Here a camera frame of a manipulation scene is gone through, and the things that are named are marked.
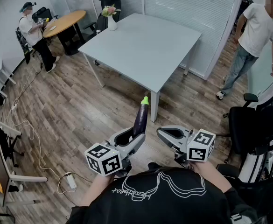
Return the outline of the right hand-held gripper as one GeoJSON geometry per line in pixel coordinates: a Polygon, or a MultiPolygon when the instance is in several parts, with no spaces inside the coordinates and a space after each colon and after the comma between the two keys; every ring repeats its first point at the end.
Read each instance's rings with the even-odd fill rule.
{"type": "Polygon", "coordinates": [[[183,126],[169,125],[157,129],[157,136],[167,146],[178,148],[175,161],[182,166],[187,161],[206,162],[210,157],[216,135],[204,129],[189,131],[183,126]]]}

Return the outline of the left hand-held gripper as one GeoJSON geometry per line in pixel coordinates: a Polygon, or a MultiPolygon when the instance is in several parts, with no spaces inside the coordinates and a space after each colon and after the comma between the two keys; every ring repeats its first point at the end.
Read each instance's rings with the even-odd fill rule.
{"type": "Polygon", "coordinates": [[[109,141],[96,143],[87,149],[84,155],[89,168],[101,176],[127,175],[132,168],[130,156],[138,151],[146,138],[146,135],[141,133],[130,139],[132,134],[133,128],[129,127],[113,134],[109,141]]]}

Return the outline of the purple eggplant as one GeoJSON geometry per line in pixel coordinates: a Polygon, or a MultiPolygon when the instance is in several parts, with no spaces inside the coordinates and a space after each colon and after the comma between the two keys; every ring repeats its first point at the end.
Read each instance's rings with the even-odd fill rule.
{"type": "Polygon", "coordinates": [[[140,108],[138,110],[134,125],[132,137],[135,138],[137,135],[144,133],[147,126],[149,101],[148,97],[145,96],[141,101],[140,108]]]}

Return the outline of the person's right forearm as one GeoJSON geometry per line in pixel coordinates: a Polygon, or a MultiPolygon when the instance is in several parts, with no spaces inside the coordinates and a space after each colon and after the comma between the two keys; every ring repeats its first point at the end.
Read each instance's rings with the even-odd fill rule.
{"type": "Polygon", "coordinates": [[[223,193],[232,188],[229,181],[210,162],[192,161],[191,165],[198,174],[219,188],[223,193]]]}

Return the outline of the person's left forearm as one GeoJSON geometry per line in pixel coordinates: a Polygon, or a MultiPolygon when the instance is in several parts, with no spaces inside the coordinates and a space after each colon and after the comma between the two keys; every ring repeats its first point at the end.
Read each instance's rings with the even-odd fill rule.
{"type": "Polygon", "coordinates": [[[114,174],[108,176],[97,175],[86,191],[79,206],[89,206],[114,181],[114,174]]]}

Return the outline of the large grey square table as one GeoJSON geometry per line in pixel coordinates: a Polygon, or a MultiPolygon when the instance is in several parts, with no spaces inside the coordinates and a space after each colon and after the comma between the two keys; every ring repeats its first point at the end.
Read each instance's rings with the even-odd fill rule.
{"type": "Polygon", "coordinates": [[[104,82],[90,59],[97,60],[151,92],[155,122],[160,90],[185,58],[190,59],[201,33],[157,17],[132,14],[117,29],[102,31],[78,50],[101,86],[104,82]]]}

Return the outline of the black mesh office chair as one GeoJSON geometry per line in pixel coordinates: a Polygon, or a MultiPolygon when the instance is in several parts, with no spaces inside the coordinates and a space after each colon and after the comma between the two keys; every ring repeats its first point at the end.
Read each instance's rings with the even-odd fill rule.
{"type": "Polygon", "coordinates": [[[269,139],[273,136],[273,106],[258,105],[258,97],[251,93],[244,94],[244,106],[234,106],[223,116],[229,119],[229,133],[217,134],[219,137],[230,137],[231,149],[224,163],[227,164],[233,154],[245,160],[247,154],[261,155],[268,149],[269,139]]]}

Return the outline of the white power strip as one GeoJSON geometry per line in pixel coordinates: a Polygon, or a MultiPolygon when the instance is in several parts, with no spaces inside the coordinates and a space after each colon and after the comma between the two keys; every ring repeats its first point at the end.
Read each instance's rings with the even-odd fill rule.
{"type": "Polygon", "coordinates": [[[74,180],[74,177],[73,177],[72,173],[71,173],[71,172],[67,172],[67,173],[65,174],[65,177],[66,177],[66,179],[67,179],[67,181],[68,181],[69,186],[70,186],[72,189],[76,189],[76,188],[77,188],[77,184],[76,184],[76,182],[75,182],[75,180],[74,180]]]}

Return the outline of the person's black printed t-shirt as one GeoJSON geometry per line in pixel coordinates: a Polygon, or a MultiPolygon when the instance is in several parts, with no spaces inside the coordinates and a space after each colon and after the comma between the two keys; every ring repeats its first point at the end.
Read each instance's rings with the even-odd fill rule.
{"type": "Polygon", "coordinates": [[[232,187],[223,193],[189,168],[149,162],[148,171],[114,179],[66,224],[254,224],[254,208],[232,187]]]}

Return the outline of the white vase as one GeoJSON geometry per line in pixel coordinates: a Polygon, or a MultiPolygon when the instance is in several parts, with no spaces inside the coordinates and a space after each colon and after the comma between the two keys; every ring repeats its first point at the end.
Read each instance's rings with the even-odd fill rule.
{"type": "Polygon", "coordinates": [[[115,22],[115,20],[113,19],[113,16],[108,16],[108,29],[110,31],[115,31],[117,29],[117,24],[115,22]]]}

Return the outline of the white-framed desk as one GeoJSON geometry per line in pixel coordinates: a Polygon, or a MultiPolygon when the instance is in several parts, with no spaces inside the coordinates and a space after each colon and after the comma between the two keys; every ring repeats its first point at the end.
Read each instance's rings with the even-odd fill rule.
{"type": "MultiPolygon", "coordinates": [[[[21,132],[4,124],[0,121],[0,129],[2,129],[7,134],[12,135],[14,140],[17,140],[21,137],[21,132]]],[[[8,165],[6,164],[4,154],[0,145],[0,184],[2,186],[2,191],[0,191],[0,204],[3,208],[9,205],[30,205],[35,204],[36,200],[29,201],[13,201],[9,202],[7,196],[9,194],[8,190],[11,185],[11,182],[47,182],[48,179],[45,176],[25,176],[25,175],[13,175],[8,165]]]]}

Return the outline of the pink and green flower bouquet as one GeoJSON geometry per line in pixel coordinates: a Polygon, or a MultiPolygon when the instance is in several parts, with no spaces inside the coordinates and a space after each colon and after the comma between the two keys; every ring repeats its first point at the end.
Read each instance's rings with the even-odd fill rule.
{"type": "Polygon", "coordinates": [[[102,10],[102,15],[104,17],[109,17],[109,16],[113,16],[115,15],[116,13],[120,12],[121,9],[117,9],[115,7],[115,4],[112,4],[111,6],[105,6],[102,10]]]}

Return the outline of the round wooden table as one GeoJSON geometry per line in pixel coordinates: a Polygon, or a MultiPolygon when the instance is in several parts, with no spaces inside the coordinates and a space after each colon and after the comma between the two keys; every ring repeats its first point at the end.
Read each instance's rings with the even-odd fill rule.
{"type": "Polygon", "coordinates": [[[65,50],[65,54],[67,56],[72,56],[74,54],[77,54],[79,52],[78,48],[80,48],[83,44],[85,44],[84,37],[78,25],[78,22],[82,20],[85,17],[85,15],[86,15],[86,11],[77,10],[75,12],[71,12],[70,14],[62,16],[61,18],[51,23],[47,28],[45,28],[43,32],[43,37],[49,38],[49,37],[53,37],[57,35],[58,39],[60,40],[60,43],[62,44],[65,50]],[[56,26],[56,28],[50,31],[49,29],[52,26],[56,26]],[[61,34],[62,32],[64,32],[65,30],[69,28],[75,29],[75,33],[78,35],[80,40],[74,42],[72,41],[72,37],[71,37],[70,40],[72,42],[70,42],[70,45],[67,46],[66,41],[62,38],[61,34]]]}

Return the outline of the black backpack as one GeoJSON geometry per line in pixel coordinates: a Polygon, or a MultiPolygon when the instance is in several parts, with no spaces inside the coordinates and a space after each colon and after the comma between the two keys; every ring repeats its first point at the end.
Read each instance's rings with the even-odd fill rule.
{"type": "Polygon", "coordinates": [[[23,37],[22,33],[20,32],[20,29],[19,27],[17,27],[16,31],[16,36],[17,36],[17,40],[22,48],[22,51],[24,53],[24,59],[26,61],[26,64],[29,64],[30,62],[30,50],[29,50],[29,47],[28,47],[28,43],[27,41],[25,40],[25,38],[23,37]]]}

